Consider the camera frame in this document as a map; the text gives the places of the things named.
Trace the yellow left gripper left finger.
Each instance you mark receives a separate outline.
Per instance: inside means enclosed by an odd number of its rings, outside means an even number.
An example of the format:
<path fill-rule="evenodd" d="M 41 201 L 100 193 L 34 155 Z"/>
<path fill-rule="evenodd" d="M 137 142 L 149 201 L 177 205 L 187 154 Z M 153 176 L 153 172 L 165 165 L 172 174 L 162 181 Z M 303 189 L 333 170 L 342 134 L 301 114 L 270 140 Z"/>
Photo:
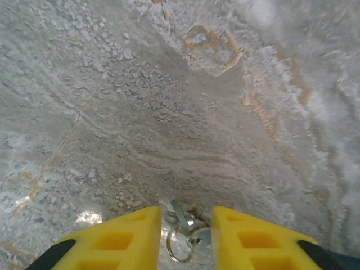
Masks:
<path fill-rule="evenodd" d="M 28 269 L 157 269 L 160 239 L 160 207 L 146 207 L 59 239 Z"/>

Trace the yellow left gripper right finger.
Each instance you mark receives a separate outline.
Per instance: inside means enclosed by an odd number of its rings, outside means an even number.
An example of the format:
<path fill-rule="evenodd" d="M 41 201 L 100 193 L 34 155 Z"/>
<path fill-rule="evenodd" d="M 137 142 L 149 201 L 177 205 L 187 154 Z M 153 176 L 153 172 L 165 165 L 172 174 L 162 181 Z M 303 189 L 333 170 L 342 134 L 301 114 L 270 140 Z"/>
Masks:
<path fill-rule="evenodd" d="M 216 269 L 359 269 L 359 258 L 223 206 L 212 209 L 211 241 Z"/>

